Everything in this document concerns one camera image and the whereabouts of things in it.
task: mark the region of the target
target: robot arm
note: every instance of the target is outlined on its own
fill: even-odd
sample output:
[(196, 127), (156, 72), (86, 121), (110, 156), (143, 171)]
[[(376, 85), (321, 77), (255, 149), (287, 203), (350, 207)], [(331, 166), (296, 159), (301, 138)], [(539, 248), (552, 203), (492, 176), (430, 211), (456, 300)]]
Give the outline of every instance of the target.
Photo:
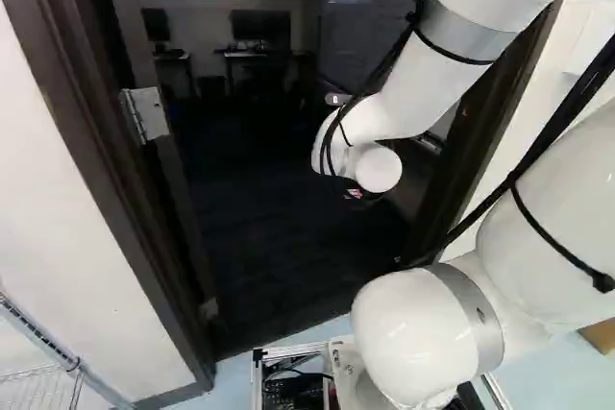
[[(412, 137), (431, 127), (552, 1), (432, 0), (381, 91), (343, 118), (352, 147), (339, 128), (334, 132), (335, 174), (371, 192), (391, 189), (402, 165), (375, 141)], [(327, 175), (328, 167), (320, 172), (320, 150), (336, 113), (324, 122), (312, 150), (312, 168)]]
[[(430, 127), (551, 1), (433, 0), (382, 90), (343, 118), (353, 146), (335, 131), (335, 173), (372, 192), (393, 187), (400, 161), (375, 141)], [(316, 171), (334, 117), (317, 136)], [(544, 228), (585, 264), (612, 277), (614, 128), (611, 102), (561, 136), (516, 189)], [(396, 408), (442, 408), (457, 384), (543, 346), (553, 335), (615, 316), (615, 290), (597, 291), (591, 277), (541, 238), (515, 203), (507, 193), (492, 207), (473, 252), (379, 277), (357, 295), (352, 322), (358, 351)]]

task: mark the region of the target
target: office desk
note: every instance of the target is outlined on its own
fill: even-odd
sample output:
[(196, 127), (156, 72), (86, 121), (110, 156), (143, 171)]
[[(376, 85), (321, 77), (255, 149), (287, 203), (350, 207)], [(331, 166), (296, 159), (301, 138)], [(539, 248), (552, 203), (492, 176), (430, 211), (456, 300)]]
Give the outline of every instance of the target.
[(192, 75), (191, 56), (189, 53), (184, 52), (183, 55), (179, 56), (165, 53), (155, 54), (154, 62), (156, 63), (157, 67), (159, 65), (181, 67), (185, 72), (185, 77), (187, 79), (188, 85), (188, 93), (190, 94), (190, 97), (197, 97), (196, 87), (194, 86), (194, 76)]
[(299, 58), (305, 56), (304, 53), (293, 53), (293, 52), (251, 52), (248, 50), (235, 50), (230, 51), (227, 49), (214, 50), (216, 55), (221, 55), (224, 57), (224, 62), (226, 65), (226, 78), (229, 84), (229, 95), (233, 97), (235, 95), (235, 87), (234, 87), (234, 66), (240, 63), (249, 63), (249, 62), (258, 62), (258, 61), (268, 61), (268, 60), (292, 60), (295, 58)]

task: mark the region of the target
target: door frame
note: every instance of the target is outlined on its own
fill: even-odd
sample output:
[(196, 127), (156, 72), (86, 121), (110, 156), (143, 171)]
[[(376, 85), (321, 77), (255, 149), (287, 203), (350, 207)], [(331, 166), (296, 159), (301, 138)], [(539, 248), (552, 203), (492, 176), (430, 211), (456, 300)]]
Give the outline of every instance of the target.
[(89, 0), (3, 1), (94, 201), (195, 376), (198, 389), (186, 390), (183, 398), (209, 391), (215, 358), (200, 323), (200, 305), (185, 290), (186, 267), (175, 257), (165, 211), (124, 122), (94, 6)]

